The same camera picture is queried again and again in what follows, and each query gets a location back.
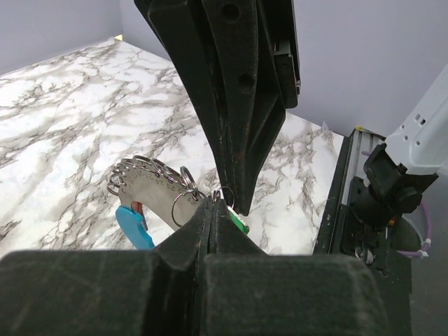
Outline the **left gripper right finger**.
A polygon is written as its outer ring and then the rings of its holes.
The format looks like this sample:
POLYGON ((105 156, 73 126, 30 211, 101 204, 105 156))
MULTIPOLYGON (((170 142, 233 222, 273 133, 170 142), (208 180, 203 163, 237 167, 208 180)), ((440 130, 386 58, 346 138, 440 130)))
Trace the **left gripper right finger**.
POLYGON ((387 335, 371 272, 343 255, 269 256, 252 247, 223 201, 211 205, 204 335, 387 335))

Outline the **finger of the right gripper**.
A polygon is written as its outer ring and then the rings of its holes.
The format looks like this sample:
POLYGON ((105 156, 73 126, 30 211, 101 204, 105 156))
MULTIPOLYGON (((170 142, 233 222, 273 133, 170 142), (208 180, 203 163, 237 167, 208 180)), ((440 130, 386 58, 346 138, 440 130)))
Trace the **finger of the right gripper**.
POLYGON ((149 1, 148 19, 171 57, 212 149, 225 196, 242 208, 230 172, 228 121, 215 41, 202 1, 149 1))
POLYGON ((234 209, 249 213, 258 175, 285 120, 261 1, 204 1, 225 95, 223 143, 234 209))

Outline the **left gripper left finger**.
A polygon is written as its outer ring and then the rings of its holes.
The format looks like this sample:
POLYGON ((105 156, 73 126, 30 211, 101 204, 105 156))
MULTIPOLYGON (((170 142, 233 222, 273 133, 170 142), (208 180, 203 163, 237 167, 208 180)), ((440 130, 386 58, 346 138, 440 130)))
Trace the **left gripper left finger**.
POLYGON ((2 335, 198 335, 212 204, 151 251, 18 251, 1 260, 2 335))

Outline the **green key tag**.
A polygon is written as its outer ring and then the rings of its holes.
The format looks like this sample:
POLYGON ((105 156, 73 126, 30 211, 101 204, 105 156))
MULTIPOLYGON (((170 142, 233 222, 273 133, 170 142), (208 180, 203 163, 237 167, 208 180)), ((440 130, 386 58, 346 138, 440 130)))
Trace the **green key tag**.
POLYGON ((245 234, 247 235, 250 231, 249 226, 244 222, 244 219, 237 214, 231 206, 227 208, 232 222, 245 234))

